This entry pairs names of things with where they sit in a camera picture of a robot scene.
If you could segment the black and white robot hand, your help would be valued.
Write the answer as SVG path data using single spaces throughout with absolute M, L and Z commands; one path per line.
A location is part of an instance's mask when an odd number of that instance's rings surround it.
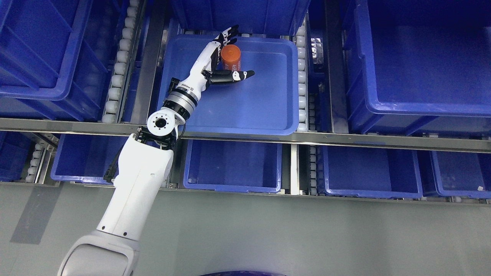
M 202 50 L 186 79 L 179 82 L 174 88 L 187 93 L 195 101 L 201 99 L 201 93 L 210 85 L 232 84 L 241 82 L 255 75 L 254 70 L 217 70 L 221 62 L 221 52 L 225 46 L 237 42 L 239 25 L 234 25 L 223 30 L 211 40 Z

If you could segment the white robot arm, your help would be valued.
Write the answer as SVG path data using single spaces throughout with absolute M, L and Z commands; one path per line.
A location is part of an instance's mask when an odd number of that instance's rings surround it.
M 169 96 L 146 125 L 128 137 L 118 156 L 112 199 L 97 228 L 72 245 L 59 276 L 133 275 L 142 230 L 171 171 L 178 127 L 186 123 L 197 104 Z

